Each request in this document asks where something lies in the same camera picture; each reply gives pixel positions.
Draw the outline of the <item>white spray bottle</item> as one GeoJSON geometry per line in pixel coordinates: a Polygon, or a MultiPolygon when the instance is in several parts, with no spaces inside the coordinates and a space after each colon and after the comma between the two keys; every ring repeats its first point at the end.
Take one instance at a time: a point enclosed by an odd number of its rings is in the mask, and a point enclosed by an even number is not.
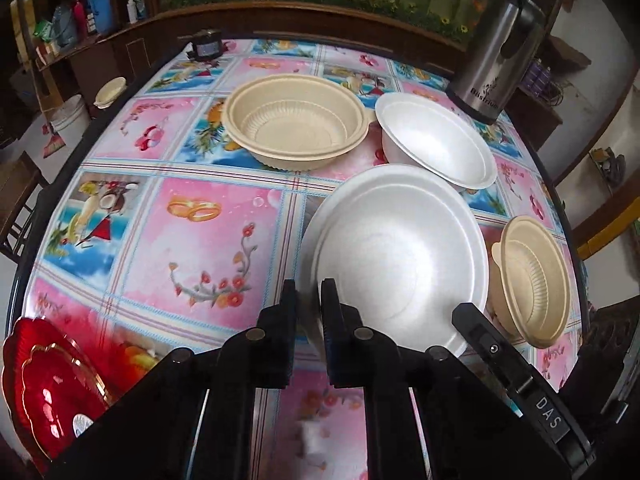
{"type": "Polygon", "coordinates": [[[130,24],[136,24],[138,21],[138,11],[134,0],[127,0],[127,12],[130,24]]]}

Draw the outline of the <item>stacked bowls on stool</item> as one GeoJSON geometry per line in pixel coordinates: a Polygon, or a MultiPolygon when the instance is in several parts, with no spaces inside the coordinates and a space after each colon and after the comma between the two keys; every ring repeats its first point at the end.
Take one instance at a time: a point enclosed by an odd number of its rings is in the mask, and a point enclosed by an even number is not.
{"type": "Polygon", "coordinates": [[[93,105],[99,110],[110,107],[127,88],[125,77],[116,77],[107,81],[96,94],[93,105]]]}

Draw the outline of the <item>blue thermos flask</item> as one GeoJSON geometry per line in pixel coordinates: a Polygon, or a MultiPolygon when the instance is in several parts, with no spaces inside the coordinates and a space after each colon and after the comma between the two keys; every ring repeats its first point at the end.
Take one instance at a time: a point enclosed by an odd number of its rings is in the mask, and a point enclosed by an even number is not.
{"type": "Polygon", "coordinates": [[[89,4],[96,31],[102,36],[107,36],[115,26],[111,0],[89,0],[89,4]]]}

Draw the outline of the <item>wooden chair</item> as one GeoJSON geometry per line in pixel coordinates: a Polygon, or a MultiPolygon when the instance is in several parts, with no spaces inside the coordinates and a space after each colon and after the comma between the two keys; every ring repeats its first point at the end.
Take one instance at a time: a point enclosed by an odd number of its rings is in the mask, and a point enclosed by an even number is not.
{"type": "Polygon", "coordinates": [[[1,165],[1,255],[19,263],[32,226],[34,210],[27,203],[36,188],[49,182],[40,168],[23,152],[14,162],[1,165]]]}

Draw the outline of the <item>white plastic bucket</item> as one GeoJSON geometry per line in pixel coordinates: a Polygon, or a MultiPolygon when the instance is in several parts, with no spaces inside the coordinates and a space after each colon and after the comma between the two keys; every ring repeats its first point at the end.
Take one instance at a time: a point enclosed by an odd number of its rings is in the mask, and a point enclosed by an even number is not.
{"type": "Polygon", "coordinates": [[[52,114],[50,125],[62,140],[74,148],[88,129],[91,117],[81,94],[66,100],[52,114]]]}

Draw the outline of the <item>large beige plastic bowl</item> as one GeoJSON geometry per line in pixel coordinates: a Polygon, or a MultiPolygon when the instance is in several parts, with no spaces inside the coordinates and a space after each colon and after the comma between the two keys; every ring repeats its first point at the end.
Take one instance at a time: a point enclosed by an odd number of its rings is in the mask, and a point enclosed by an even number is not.
{"type": "Polygon", "coordinates": [[[359,146],[373,112],[333,81],[280,74],[236,88],[224,102],[221,122],[230,139],[258,162],[310,171],[359,146]]]}

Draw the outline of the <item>small beige plastic bowl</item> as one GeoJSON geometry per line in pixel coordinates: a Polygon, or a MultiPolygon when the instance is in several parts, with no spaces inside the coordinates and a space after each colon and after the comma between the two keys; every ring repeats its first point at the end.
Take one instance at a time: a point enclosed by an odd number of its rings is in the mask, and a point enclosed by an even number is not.
{"type": "Polygon", "coordinates": [[[570,279],[562,252],[544,225],[518,216],[489,251],[488,304],[510,337],[545,349],[570,315],[570,279]]]}

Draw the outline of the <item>pink thermos flask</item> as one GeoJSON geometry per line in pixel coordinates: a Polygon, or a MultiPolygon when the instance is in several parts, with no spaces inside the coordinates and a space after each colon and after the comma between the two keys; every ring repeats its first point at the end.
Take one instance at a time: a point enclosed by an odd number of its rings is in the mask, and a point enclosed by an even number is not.
{"type": "Polygon", "coordinates": [[[78,41],[84,40],[88,35],[85,5],[81,0],[76,0],[73,5],[73,18],[77,30],[78,41]]]}

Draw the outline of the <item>large red scalloped plate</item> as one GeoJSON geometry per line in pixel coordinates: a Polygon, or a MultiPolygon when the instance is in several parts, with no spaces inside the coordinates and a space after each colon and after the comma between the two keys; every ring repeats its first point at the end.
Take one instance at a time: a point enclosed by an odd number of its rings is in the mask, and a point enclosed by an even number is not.
{"type": "Polygon", "coordinates": [[[2,393],[37,470],[114,403],[85,352],[46,318],[19,318],[2,347],[2,393]]]}

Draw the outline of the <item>white foam bowl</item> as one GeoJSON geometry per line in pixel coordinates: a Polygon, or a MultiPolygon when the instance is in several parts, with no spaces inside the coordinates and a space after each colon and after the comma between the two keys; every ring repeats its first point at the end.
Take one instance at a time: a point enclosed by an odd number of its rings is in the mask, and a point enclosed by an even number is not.
{"type": "Polygon", "coordinates": [[[479,191],[497,179],[487,143],[468,122],[424,96],[394,92],[380,96],[375,117],[391,164],[420,166],[459,190],[479,191]]]}
{"type": "Polygon", "coordinates": [[[408,165],[383,165],[343,182],[312,216],[300,245],[299,322],[322,356],[321,284],[362,322],[398,346],[468,344],[451,323],[458,304],[483,310],[488,255],[471,208],[444,179],[408,165]]]}

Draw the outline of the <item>stainless steel thermos jug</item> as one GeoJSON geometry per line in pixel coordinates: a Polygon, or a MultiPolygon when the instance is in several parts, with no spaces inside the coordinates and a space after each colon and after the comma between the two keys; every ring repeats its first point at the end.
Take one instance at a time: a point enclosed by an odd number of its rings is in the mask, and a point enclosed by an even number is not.
{"type": "Polygon", "coordinates": [[[478,122],[493,124],[532,62],[546,24],[536,0],[489,0],[446,88],[448,98],[478,122]]]}

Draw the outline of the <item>grey thermos flask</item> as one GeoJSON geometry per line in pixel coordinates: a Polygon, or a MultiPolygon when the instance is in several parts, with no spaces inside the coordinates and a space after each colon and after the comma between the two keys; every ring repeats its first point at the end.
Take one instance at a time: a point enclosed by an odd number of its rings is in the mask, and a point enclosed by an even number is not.
{"type": "Polygon", "coordinates": [[[78,43],[78,33],[73,12],[66,4],[60,4],[54,10],[52,35],[60,49],[72,48],[78,43]]]}

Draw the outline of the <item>small red scalloped plate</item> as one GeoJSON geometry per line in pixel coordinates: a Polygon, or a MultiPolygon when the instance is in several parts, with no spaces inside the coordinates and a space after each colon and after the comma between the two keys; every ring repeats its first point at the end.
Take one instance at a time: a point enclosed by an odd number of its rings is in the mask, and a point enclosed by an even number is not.
{"type": "Polygon", "coordinates": [[[54,460],[111,406],[101,377],[58,344],[35,346],[22,365],[22,405],[40,451],[54,460]]]}

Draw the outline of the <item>small black jar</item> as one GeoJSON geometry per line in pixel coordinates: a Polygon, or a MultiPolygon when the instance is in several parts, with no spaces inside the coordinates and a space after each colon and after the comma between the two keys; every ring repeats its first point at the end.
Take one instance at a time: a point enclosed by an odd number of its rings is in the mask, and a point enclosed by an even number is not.
{"type": "Polygon", "coordinates": [[[210,61],[224,53],[222,33],[217,29],[203,29],[191,40],[192,54],[197,61],[210,61]]]}

